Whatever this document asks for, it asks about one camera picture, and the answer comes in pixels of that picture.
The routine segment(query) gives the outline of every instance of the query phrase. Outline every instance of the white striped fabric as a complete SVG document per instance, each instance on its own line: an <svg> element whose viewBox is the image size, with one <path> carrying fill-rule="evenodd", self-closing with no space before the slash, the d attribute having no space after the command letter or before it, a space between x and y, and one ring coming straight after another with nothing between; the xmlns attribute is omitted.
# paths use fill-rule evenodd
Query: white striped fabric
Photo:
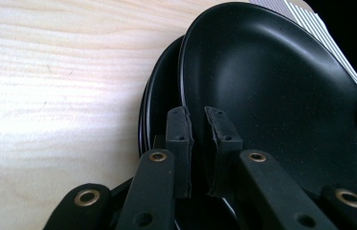
<svg viewBox="0 0 357 230"><path fill-rule="evenodd" d="M315 36L336 59L339 60L339 62L345 67L357 83L357 73L348 62L340 48L337 46L330 33L327 31L325 24L316 13L307 11L295 4L289 3L286 0L250 0L250 3L279 12L298 23L301 27L305 28L308 32Z"/></svg>

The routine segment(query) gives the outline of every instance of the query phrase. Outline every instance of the grommet hole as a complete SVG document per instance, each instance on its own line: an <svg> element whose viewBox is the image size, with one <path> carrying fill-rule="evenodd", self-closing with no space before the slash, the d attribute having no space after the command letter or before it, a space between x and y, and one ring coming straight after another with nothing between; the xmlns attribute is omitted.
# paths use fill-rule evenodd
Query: grommet hole
<svg viewBox="0 0 357 230"><path fill-rule="evenodd" d="M250 153L249 154L249 158L252 161L256 161L256 162L263 162L263 161L265 161L267 159L267 157L265 157L264 154L258 153L258 152Z"/></svg>
<svg viewBox="0 0 357 230"><path fill-rule="evenodd" d="M163 152L153 152L149 156L151 161L161 162L167 159L167 155Z"/></svg>
<svg viewBox="0 0 357 230"><path fill-rule="evenodd" d="M355 193L346 189L338 189L335 193L336 197L344 204L357 208L357 195Z"/></svg>
<svg viewBox="0 0 357 230"><path fill-rule="evenodd" d="M77 206L86 207L96 203L100 199L100 192L98 190L82 190L74 198L74 203Z"/></svg>

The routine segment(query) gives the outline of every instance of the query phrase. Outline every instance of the wood grain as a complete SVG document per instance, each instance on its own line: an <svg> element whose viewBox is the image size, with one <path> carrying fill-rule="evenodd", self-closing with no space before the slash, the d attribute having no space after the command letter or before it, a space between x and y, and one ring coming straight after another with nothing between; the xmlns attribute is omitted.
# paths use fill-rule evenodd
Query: wood grain
<svg viewBox="0 0 357 230"><path fill-rule="evenodd" d="M76 186L134 174L152 68L220 2L0 0L0 229L41 229Z"/></svg>

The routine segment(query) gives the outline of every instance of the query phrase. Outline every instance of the stacked plates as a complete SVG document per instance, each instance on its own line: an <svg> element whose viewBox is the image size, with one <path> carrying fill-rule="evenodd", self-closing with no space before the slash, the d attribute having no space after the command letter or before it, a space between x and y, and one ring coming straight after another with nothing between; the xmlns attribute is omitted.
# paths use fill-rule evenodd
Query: stacked plates
<svg viewBox="0 0 357 230"><path fill-rule="evenodd" d="M228 114L244 149L275 156L313 197L326 185L357 190L357 85L316 38L274 11L217 5L167 47L143 95L141 153L180 105L190 112L194 155L211 106Z"/></svg>

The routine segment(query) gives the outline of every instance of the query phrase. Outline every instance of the wooden table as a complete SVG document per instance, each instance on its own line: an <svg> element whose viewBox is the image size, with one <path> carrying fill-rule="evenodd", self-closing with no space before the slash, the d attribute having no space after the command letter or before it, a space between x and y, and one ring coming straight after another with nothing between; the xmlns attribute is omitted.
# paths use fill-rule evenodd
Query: wooden table
<svg viewBox="0 0 357 230"><path fill-rule="evenodd" d="M152 68L220 2L0 0L0 229L41 229L76 186L134 174Z"/></svg>

